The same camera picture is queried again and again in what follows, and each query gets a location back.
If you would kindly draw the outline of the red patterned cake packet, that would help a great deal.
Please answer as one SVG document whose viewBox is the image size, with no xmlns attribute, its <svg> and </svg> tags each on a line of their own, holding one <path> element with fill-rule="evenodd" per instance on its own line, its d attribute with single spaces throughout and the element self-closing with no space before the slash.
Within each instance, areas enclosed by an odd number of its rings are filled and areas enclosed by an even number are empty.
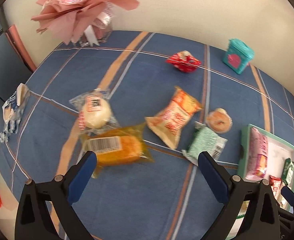
<svg viewBox="0 0 294 240">
<path fill-rule="evenodd" d="M 281 178 L 270 175 L 269 184 L 270 184 L 270 187 L 272 188 L 274 198 L 277 200 L 281 191 L 282 180 Z"/>
</svg>

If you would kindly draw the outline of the green white biscuit packet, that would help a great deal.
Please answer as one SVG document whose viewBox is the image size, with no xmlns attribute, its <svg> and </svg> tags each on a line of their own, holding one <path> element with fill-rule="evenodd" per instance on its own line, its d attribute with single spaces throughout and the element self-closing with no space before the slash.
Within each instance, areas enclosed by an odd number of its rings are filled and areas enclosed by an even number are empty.
<svg viewBox="0 0 294 240">
<path fill-rule="evenodd" d="M 286 186 L 288 186 L 291 183 L 293 174 L 294 174 L 293 161 L 291 160 L 291 158 L 287 158 L 285 160 L 282 175 L 281 175 L 281 180 Z"/>
</svg>

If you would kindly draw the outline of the pink swiss roll packet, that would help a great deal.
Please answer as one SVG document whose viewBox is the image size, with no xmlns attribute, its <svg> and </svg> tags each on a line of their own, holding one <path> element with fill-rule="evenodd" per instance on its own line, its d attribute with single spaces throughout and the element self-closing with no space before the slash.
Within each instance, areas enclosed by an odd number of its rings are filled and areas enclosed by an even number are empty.
<svg viewBox="0 0 294 240">
<path fill-rule="evenodd" d="M 246 180 L 259 181 L 267 172 L 268 138 L 255 127 L 250 129 Z"/>
</svg>

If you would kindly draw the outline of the green patterned snack packet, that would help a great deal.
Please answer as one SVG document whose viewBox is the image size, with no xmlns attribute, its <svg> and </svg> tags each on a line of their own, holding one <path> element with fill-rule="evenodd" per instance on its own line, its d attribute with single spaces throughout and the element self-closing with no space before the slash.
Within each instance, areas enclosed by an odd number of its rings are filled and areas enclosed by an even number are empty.
<svg viewBox="0 0 294 240">
<path fill-rule="evenodd" d="M 195 121 L 193 140 L 186 150 L 182 150 L 183 156 L 194 165 L 198 165 L 198 157 L 201 152 L 208 152 L 217 161 L 224 150 L 227 139 L 220 137 L 205 124 Z"/>
</svg>

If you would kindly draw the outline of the round orange jelly cup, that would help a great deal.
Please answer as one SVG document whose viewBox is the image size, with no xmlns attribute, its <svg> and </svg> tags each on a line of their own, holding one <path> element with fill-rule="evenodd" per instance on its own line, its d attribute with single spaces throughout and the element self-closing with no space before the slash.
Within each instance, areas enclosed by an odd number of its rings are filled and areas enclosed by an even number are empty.
<svg viewBox="0 0 294 240">
<path fill-rule="evenodd" d="M 223 108 L 211 111 L 206 117 L 207 126 L 215 133 L 227 133 L 232 127 L 232 119 Z"/>
</svg>

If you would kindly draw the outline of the yellow cake packet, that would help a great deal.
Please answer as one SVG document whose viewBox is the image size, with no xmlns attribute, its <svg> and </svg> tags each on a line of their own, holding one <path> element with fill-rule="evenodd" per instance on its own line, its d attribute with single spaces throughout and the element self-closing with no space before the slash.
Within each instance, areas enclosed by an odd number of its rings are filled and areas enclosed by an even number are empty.
<svg viewBox="0 0 294 240">
<path fill-rule="evenodd" d="M 108 130 L 99 135 L 82 134 L 82 154 L 92 151 L 97 156 L 97 165 L 92 178 L 97 178 L 104 167 L 153 162 L 144 140 L 146 123 Z"/>
</svg>

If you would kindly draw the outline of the clear white bun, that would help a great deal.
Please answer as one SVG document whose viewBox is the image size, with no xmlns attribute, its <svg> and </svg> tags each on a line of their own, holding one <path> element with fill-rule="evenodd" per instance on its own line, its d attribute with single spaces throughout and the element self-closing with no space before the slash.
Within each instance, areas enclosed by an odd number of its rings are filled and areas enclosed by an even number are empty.
<svg viewBox="0 0 294 240">
<path fill-rule="evenodd" d="M 79 113 L 78 126 L 81 134 L 102 134 L 120 127 L 109 99 L 110 91 L 98 88 L 82 93 L 69 101 Z"/>
</svg>

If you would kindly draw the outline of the orange beige swiss roll packet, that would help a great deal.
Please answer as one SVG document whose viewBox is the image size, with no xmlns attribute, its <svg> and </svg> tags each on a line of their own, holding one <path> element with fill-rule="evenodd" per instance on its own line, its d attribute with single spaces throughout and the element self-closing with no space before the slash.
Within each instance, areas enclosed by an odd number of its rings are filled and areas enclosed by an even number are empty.
<svg viewBox="0 0 294 240">
<path fill-rule="evenodd" d="M 175 150 L 181 131 L 193 115 L 202 109 L 197 99 L 176 86 L 169 104 L 155 116 L 146 117 L 146 124 L 170 149 Z"/>
</svg>

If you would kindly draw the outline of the red foil candy packet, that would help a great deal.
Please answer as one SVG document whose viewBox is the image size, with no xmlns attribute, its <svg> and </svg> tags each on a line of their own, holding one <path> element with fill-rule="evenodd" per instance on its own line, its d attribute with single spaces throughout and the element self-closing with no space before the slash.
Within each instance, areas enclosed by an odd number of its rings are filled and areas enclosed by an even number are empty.
<svg viewBox="0 0 294 240">
<path fill-rule="evenodd" d="M 201 61 L 193 57 L 189 51 L 180 51 L 166 59 L 166 63 L 172 64 L 175 68 L 184 73 L 194 72 L 200 65 Z"/>
</svg>

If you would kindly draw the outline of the teal rimmed white box lid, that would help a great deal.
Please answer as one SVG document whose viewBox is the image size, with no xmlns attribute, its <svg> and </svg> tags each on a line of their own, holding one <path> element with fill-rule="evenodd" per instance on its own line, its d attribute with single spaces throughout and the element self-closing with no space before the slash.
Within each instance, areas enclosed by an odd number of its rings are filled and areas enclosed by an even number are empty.
<svg viewBox="0 0 294 240">
<path fill-rule="evenodd" d="M 281 178 L 285 160 L 287 158 L 291 158 L 294 164 L 294 146 L 280 137 L 277 137 L 274 134 L 252 124 L 245 126 L 241 130 L 241 154 L 240 161 L 238 163 L 237 175 L 240 176 L 244 181 L 257 182 L 245 179 L 248 162 L 250 129 L 252 127 L 257 128 L 260 133 L 264 134 L 268 138 L 267 172 L 263 179 L 269 180 L 270 175 Z M 294 189 L 294 174 L 288 187 L 291 190 Z"/>
</svg>

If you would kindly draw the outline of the blue white crumpled wrapper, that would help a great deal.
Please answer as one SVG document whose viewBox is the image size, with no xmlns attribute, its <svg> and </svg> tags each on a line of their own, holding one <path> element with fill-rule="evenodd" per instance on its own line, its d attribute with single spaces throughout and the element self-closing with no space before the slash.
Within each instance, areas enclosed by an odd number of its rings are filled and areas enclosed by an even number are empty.
<svg viewBox="0 0 294 240">
<path fill-rule="evenodd" d="M 8 142 L 12 134 L 16 134 L 30 97 L 29 88 L 20 83 L 13 95 L 2 106 L 4 129 L 0 133 L 0 142 Z"/>
</svg>

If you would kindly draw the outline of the teal toy house box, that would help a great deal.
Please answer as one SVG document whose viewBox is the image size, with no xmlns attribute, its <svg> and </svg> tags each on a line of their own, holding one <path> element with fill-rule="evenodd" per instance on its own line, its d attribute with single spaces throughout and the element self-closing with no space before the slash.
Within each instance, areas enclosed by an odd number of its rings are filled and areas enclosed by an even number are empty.
<svg viewBox="0 0 294 240">
<path fill-rule="evenodd" d="M 254 51 L 244 42 L 237 38 L 232 38 L 229 40 L 228 48 L 222 61 L 240 75 L 254 58 L 254 55 Z"/>
</svg>

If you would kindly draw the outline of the blue plaid tablecloth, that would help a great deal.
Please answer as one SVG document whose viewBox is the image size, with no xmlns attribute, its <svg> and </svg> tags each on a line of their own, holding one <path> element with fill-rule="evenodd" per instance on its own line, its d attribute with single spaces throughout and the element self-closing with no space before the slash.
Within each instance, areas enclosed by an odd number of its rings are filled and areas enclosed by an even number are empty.
<svg viewBox="0 0 294 240">
<path fill-rule="evenodd" d="M 201 61 L 192 73 L 166 63 L 184 50 Z M 231 117 L 219 157 L 230 174 L 240 160 L 241 130 L 249 124 L 294 146 L 294 96 L 255 66 L 236 74 L 223 56 L 223 50 L 205 44 L 136 31 L 115 31 L 101 47 L 55 47 L 27 81 L 31 96 L 19 132 L 0 146 L 0 173 L 11 205 L 27 179 L 49 181 L 77 162 L 81 143 L 71 98 L 107 87 L 120 126 L 131 126 L 162 110 L 178 86 L 203 106 L 182 129 L 178 147 L 171 150 L 144 129 L 154 161 L 103 168 L 73 207 L 97 239 L 200 239 L 222 206 L 182 155 L 195 121 L 217 108 Z"/>
</svg>

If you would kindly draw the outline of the clear glass vase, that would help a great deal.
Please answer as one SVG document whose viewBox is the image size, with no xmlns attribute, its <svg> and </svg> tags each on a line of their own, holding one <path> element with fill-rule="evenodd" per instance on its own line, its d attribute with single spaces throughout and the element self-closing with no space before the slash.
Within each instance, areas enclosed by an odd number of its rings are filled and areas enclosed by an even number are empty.
<svg viewBox="0 0 294 240">
<path fill-rule="evenodd" d="M 78 43 L 81 47 L 100 46 L 105 43 L 113 31 L 112 23 L 101 29 L 95 25 L 90 25 L 86 28 Z"/>
</svg>

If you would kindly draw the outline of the pink paper flower bouquet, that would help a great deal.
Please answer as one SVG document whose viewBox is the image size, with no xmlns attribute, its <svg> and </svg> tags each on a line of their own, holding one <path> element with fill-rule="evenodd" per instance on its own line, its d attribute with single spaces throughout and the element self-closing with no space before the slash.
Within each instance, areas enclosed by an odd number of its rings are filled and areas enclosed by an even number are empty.
<svg viewBox="0 0 294 240">
<path fill-rule="evenodd" d="M 39 23 L 37 33 L 49 30 L 65 44 L 77 42 L 85 30 L 110 5 L 116 5 L 124 10 L 134 10 L 138 7 L 137 0 L 37 0 L 42 6 L 41 12 L 31 18 Z"/>
</svg>

